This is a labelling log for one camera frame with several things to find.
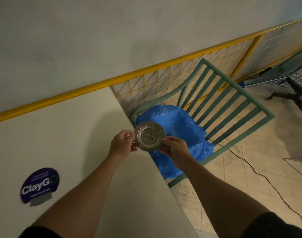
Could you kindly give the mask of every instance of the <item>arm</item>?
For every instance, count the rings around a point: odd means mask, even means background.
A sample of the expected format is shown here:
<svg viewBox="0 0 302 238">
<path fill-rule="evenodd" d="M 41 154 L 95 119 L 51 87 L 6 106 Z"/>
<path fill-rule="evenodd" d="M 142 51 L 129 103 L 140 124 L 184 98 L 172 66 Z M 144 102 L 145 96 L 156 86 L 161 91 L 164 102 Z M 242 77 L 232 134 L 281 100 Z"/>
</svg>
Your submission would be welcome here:
<svg viewBox="0 0 302 238">
<path fill-rule="evenodd" d="M 205 169 L 189 154 L 184 140 L 166 137 L 163 143 L 160 152 L 188 177 L 218 237 L 240 237 L 254 219 L 269 211 Z"/>
<path fill-rule="evenodd" d="M 117 134 L 101 165 L 33 225 L 49 228 L 61 237 L 93 237 L 114 172 L 130 151 L 137 150 L 134 136 L 134 132 L 129 130 Z"/>
</svg>

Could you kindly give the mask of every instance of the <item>green metal chair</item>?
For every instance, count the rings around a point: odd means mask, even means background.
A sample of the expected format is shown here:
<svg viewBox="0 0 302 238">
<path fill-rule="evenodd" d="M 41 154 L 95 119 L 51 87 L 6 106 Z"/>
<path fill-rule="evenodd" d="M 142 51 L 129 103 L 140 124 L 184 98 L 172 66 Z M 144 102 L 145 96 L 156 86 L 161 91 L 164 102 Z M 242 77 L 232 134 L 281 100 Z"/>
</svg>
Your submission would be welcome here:
<svg viewBox="0 0 302 238">
<path fill-rule="evenodd" d="M 202 69 L 202 67 L 206 65 L 206 68 L 194 84 L 193 88 L 190 90 L 188 96 L 184 99 L 183 97 L 185 95 L 185 92 L 187 90 L 187 87 L 189 86 L 190 82 L 196 77 L 197 73 Z M 205 140 L 210 140 L 214 135 L 217 134 L 225 125 L 227 125 L 233 118 L 235 118 L 242 110 L 244 110 L 249 104 L 254 104 L 256 107 L 252 109 L 247 115 L 245 115 L 243 118 L 241 118 L 237 123 L 235 123 L 233 126 L 231 126 L 227 131 L 223 132 L 219 137 L 217 137 L 212 143 L 213 144 L 219 144 L 221 141 L 223 141 L 225 138 L 227 138 L 229 135 L 231 135 L 234 131 L 236 131 L 238 128 L 243 126 L 245 123 L 247 123 L 249 120 L 251 120 L 253 117 L 255 117 L 260 112 L 265 113 L 265 117 L 261 119 L 259 122 L 248 128 L 246 131 L 244 131 L 242 134 L 225 144 L 223 147 L 221 147 L 219 150 L 215 151 L 212 155 L 208 156 L 206 159 L 204 159 L 201 164 L 205 165 L 209 161 L 213 160 L 217 156 L 221 155 L 223 152 L 243 140 L 245 137 L 250 135 L 251 133 L 255 132 L 258 128 L 262 127 L 264 124 L 272 120 L 275 115 L 268 110 L 266 107 L 264 107 L 263 104 L 261 104 L 259 101 L 257 101 L 253 96 L 251 96 L 249 93 L 247 93 L 243 88 L 241 88 L 238 84 L 236 84 L 233 80 L 231 80 L 229 77 L 227 77 L 223 72 L 221 72 L 218 68 L 216 68 L 213 64 L 211 64 L 206 59 L 202 58 L 199 63 L 197 64 L 196 68 L 193 70 L 193 72 L 190 74 L 190 76 L 177 88 L 170 91 L 169 93 L 156 98 L 154 100 L 151 100 L 149 102 L 143 103 L 139 105 L 137 108 L 135 108 L 132 113 L 130 114 L 130 121 L 132 122 L 133 126 L 135 127 L 134 118 L 135 116 L 140 113 L 142 110 L 145 110 L 153 105 L 156 105 L 173 95 L 180 92 L 180 95 L 178 97 L 177 106 L 181 108 L 185 108 L 186 105 L 189 104 L 189 101 L 192 99 L 193 95 L 197 91 L 197 89 L 200 87 L 201 83 L 207 76 L 207 74 L 212 71 L 212 74 L 207 79 L 207 81 L 204 83 L 202 88 L 198 91 L 198 94 L 195 96 L 195 98 L 192 100 L 188 108 L 186 109 L 186 112 L 190 112 L 192 108 L 195 106 L 195 104 L 198 102 L 198 100 L 202 97 L 204 92 L 207 90 L 207 88 L 210 86 L 210 84 L 220 77 L 220 79 L 217 81 L 215 86 L 211 89 L 211 91 L 208 93 L 208 95 L 205 97 L 205 99 L 201 102 L 199 107 L 194 111 L 194 113 L 191 115 L 191 117 L 194 119 L 199 112 L 205 107 L 205 105 L 209 102 L 209 100 L 212 98 L 212 96 L 217 92 L 217 90 L 221 87 L 222 84 L 225 82 L 228 84 L 228 86 L 219 94 L 219 96 L 212 102 L 212 104 L 206 109 L 206 111 L 200 116 L 200 118 L 196 121 L 198 125 L 201 124 L 201 122 L 209 115 L 210 112 L 222 101 L 222 99 L 232 90 L 235 89 L 236 92 L 234 95 L 226 101 L 226 103 L 204 124 L 204 129 L 207 130 L 208 127 L 210 127 L 240 96 L 244 96 L 245 100 L 236 107 L 224 120 L 222 120 L 211 132 L 209 132 L 205 136 Z M 185 179 L 185 174 L 182 174 L 172 180 L 168 185 L 169 187 L 173 187 L 174 185 L 181 182 L 183 179 Z"/>
</svg>

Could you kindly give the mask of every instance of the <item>person's left hand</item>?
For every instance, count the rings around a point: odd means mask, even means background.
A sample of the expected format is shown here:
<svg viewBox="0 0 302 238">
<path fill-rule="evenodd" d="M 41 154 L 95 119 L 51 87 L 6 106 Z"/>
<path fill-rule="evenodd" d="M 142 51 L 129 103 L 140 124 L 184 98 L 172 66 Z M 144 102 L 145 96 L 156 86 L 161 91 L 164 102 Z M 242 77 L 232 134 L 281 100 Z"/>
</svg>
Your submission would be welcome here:
<svg viewBox="0 0 302 238">
<path fill-rule="evenodd" d="M 130 151 L 137 151 L 137 145 L 133 143 L 135 133 L 131 130 L 122 130 L 111 141 L 109 155 L 123 160 Z"/>
</svg>

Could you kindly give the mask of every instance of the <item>hand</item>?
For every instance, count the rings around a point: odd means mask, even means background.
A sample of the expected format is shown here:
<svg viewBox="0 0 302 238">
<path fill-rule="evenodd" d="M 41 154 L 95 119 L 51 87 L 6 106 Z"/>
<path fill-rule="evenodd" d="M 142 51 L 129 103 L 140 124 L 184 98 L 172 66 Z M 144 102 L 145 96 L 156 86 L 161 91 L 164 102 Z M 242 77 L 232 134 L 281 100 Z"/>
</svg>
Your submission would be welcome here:
<svg viewBox="0 0 302 238">
<path fill-rule="evenodd" d="M 137 145 L 133 143 L 135 133 L 131 130 L 122 130 L 111 141 L 109 157 L 119 158 L 121 161 L 131 151 L 137 151 Z"/>
<path fill-rule="evenodd" d="M 159 149 L 159 152 L 169 156 L 177 168 L 182 169 L 185 162 L 194 159 L 188 152 L 188 147 L 184 140 L 167 136 L 163 138 L 162 141 L 164 144 Z"/>
</svg>

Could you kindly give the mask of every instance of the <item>blue plastic bag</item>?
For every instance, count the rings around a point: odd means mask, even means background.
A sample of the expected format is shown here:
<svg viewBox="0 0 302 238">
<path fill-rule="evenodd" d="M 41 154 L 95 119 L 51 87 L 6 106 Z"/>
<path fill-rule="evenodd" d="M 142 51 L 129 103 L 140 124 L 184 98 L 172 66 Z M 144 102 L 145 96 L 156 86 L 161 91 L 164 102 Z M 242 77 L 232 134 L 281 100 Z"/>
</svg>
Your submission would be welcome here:
<svg viewBox="0 0 302 238">
<path fill-rule="evenodd" d="M 156 105 L 147 109 L 136 119 L 139 125 L 145 121 L 153 121 L 161 125 L 166 136 L 175 136 L 186 141 L 190 154 L 202 161 L 214 152 L 212 143 L 205 140 L 207 132 L 191 118 L 183 109 L 173 105 Z M 158 150 L 149 152 L 164 179 L 174 179 L 183 172 L 174 166 L 172 160 Z"/>
</svg>

